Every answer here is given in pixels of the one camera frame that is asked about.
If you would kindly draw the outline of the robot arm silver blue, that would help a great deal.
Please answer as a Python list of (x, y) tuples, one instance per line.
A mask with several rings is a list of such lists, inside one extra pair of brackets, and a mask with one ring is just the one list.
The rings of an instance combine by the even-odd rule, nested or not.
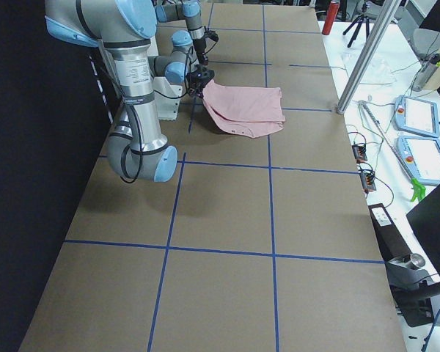
[[(203, 26), (199, 2), (46, 1), (45, 19), (52, 37), (86, 47), (102, 46), (112, 57), (114, 85), (123, 106), (107, 144), (111, 168), (127, 183), (139, 178), (170, 180), (177, 149), (161, 132), (153, 79), (165, 77), (170, 84), (185, 84), (190, 96), (202, 96), (213, 79), (214, 72), (207, 67), (206, 40), (217, 41), (218, 36)], [(180, 20), (187, 29), (172, 38), (171, 54), (149, 56), (158, 23)]]
[(198, 1), (156, 5), (155, 14), (160, 23), (184, 20), (199, 63), (208, 65), (206, 40), (209, 38), (209, 31), (202, 23), (201, 6)]

